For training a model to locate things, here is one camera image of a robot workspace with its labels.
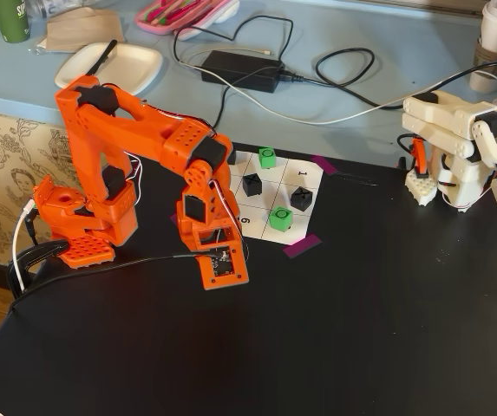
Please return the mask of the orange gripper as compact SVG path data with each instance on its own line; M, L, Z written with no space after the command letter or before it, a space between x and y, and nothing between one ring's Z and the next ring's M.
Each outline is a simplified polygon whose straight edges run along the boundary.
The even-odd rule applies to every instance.
M190 250L242 252L239 207L230 190L184 190L176 208L180 238Z

